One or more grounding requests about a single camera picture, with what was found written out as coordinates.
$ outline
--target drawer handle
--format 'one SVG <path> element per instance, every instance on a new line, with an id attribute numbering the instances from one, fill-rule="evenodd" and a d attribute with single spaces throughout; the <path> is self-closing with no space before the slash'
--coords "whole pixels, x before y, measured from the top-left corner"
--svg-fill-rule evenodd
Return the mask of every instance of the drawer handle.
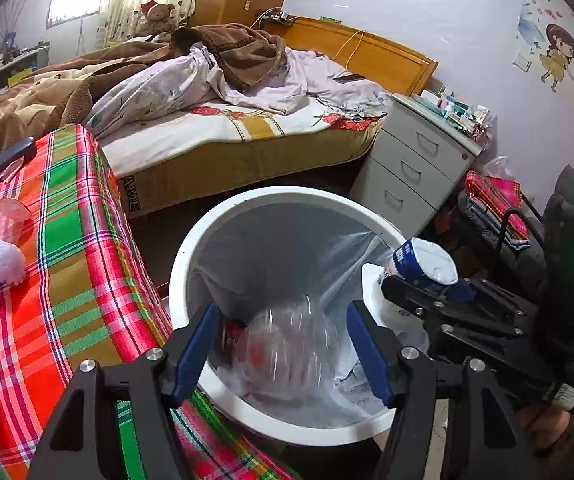
<path id="1" fill-rule="evenodd" d="M 392 193 L 389 189 L 385 188 L 385 197 L 387 197 L 387 195 L 389 195 L 390 197 L 392 197 L 394 200 L 397 200 L 398 202 L 400 202 L 400 205 L 398 206 L 398 208 L 400 209 L 401 207 L 403 207 L 403 202 L 405 202 L 403 199 L 398 198 L 396 195 L 394 195 L 394 193 Z"/>
<path id="2" fill-rule="evenodd" d="M 418 139 L 418 143 L 420 144 L 420 137 L 423 137 L 423 139 L 425 139 L 427 142 L 429 142 L 430 144 L 434 145 L 434 149 L 435 149 L 435 153 L 434 156 L 438 155 L 438 148 L 439 148 L 439 144 L 438 142 L 433 142 L 432 139 L 427 138 L 427 136 L 424 136 L 422 133 L 420 133 L 419 131 L 416 131 L 416 137 Z"/>
<path id="3" fill-rule="evenodd" d="M 414 173 L 417 173 L 418 175 L 418 181 L 420 182 L 420 177 L 422 176 L 423 172 L 422 171 L 418 171 L 416 168 L 414 168 L 413 166 L 410 166 L 410 164 L 408 162 L 405 162 L 402 158 L 400 159 L 400 165 L 403 169 L 403 172 L 405 171 L 405 166 L 410 168 L 411 171 L 413 171 Z"/>

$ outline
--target blue gripper pad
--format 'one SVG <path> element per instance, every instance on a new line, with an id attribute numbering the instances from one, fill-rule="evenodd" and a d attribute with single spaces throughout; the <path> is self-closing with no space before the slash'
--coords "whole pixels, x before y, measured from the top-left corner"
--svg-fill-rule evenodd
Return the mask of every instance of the blue gripper pad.
<path id="1" fill-rule="evenodd" d="M 176 386 L 173 398 L 180 405 L 196 389 L 211 344 L 221 326 L 221 313 L 215 303 L 211 303 L 193 331 L 189 343 L 176 365 Z"/>
<path id="2" fill-rule="evenodd" d="M 358 359 L 363 365 L 373 394 L 381 399 L 385 406 L 391 408 L 394 404 L 394 392 L 389 384 L 389 367 L 366 323 L 371 321 L 370 324 L 374 327 L 378 325 L 364 304 L 360 305 L 360 308 L 363 313 L 359 312 L 355 302 L 347 307 L 347 331 L 352 339 L 353 347 L 356 348 Z"/>

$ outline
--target wooden headboard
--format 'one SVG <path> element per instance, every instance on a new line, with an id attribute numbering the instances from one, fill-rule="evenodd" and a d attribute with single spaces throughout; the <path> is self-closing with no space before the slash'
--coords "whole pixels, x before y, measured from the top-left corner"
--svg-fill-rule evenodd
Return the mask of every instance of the wooden headboard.
<path id="1" fill-rule="evenodd" d="M 353 36 L 335 61 L 345 66 L 358 46 L 348 70 L 364 75 L 390 92 L 420 94 L 438 66 L 437 61 L 416 50 L 337 23 L 297 18 L 293 25 L 270 22 L 266 29 L 285 38 L 293 49 L 314 50 L 330 58 Z"/>

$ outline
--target drawer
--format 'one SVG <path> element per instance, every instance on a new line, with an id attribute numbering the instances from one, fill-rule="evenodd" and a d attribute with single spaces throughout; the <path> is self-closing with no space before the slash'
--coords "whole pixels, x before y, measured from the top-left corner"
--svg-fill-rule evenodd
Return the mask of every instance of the drawer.
<path id="1" fill-rule="evenodd" d="M 474 161 L 475 157 L 458 142 L 401 104 L 395 104 L 383 128 L 431 162 L 452 182 L 458 182 Z"/>
<path id="2" fill-rule="evenodd" d="M 367 156 L 350 198 L 394 224 L 405 238 L 425 227 L 435 211 L 400 178 Z"/>
<path id="3" fill-rule="evenodd" d="M 414 150 L 381 130 L 370 155 L 416 191 L 434 209 L 449 195 L 454 183 Z"/>

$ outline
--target trash can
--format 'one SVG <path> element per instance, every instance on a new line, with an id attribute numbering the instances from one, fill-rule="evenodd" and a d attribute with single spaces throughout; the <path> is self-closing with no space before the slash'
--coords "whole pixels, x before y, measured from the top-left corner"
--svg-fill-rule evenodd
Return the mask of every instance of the trash can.
<path id="1" fill-rule="evenodd" d="M 205 214 L 180 246 L 169 284 L 173 327 L 186 326 L 211 301 L 226 317 L 249 319 L 289 299 L 293 290 L 304 290 L 337 325 L 339 362 L 350 363 L 355 351 L 344 320 L 350 301 L 362 298 L 361 268 L 382 265 L 404 242 L 381 216 L 325 191 L 280 186 L 238 194 Z M 290 424 L 238 397 L 219 378 L 212 358 L 199 386 L 231 420 L 303 446 L 340 446 L 373 437 L 390 428 L 395 411 L 383 407 L 341 427 Z"/>

